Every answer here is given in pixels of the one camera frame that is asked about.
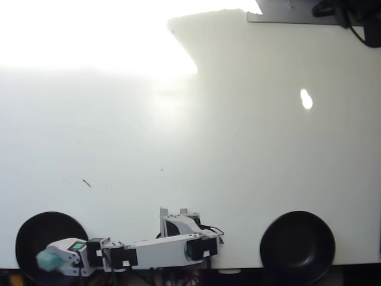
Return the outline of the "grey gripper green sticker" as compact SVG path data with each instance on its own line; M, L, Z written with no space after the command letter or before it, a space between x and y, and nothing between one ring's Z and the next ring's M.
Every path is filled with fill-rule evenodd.
M86 242L76 238L66 238L46 246L51 253L69 253L69 263L65 262L56 271L65 276L89 276L90 266L87 257Z

